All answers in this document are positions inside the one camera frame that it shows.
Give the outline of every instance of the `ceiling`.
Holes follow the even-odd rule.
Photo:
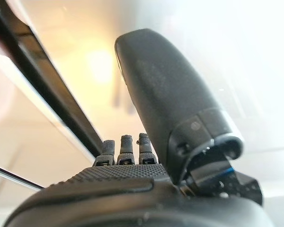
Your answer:
[[[260,180],[270,205],[267,210],[275,213],[272,207],[276,204],[284,208],[284,201],[274,200],[284,198],[284,1],[8,2],[34,30],[101,139],[116,141],[115,156],[121,135],[131,134],[135,141],[144,132],[118,70],[115,39],[145,27],[166,36],[204,78],[245,138],[245,155],[234,161],[233,166]],[[36,135],[34,139],[23,137],[27,145],[21,148],[19,158],[23,171],[18,171],[29,179],[40,175],[40,183],[46,185],[89,165],[84,149],[65,142],[67,137],[56,127],[61,123],[49,120],[45,108],[36,104],[36,99],[32,102],[32,95],[13,83],[5,82],[10,86],[7,94],[11,100],[2,97],[3,103],[13,106],[9,117],[0,124],[0,148],[7,150],[0,157],[2,165],[12,158],[13,140],[1,142],[8,136],[7,131],[11,137],[15,134],[20,137],[23,131],[31,137]],[[30,106],[32,112],[24,111],[24,106]],[[12,125],[21,130],[8,130]],[[48,137],[46,143],[40,139],[43,137]],[[137,160],[137,145],[134,152]],[[34,161],[44,157],[50,164],[38,161],[38,166],[47,166],[47,171],[55,173],[51,177],[40,172],[38,175],[38,168],[34,168],[38,163]],[[64,166],[72,167],[63,175]],[[275,219],[283,221],[284,226],[284,210],[282,214],[275,215]]]

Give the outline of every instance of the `textured grip surface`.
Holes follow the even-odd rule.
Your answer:
[[[130,135],[124,135],[121,137],[120,154],[123,153],[133,153],[133,139]]]
[[[128,165],[128,166],[93,166],[86,168],[66,183],[112,181],[130,178],[153,178],[154,180],[168,180],[164,167],[154,165]]]
[[[115,141],[105,140],[102,145],[102,155],[114,155],[115,154]]]

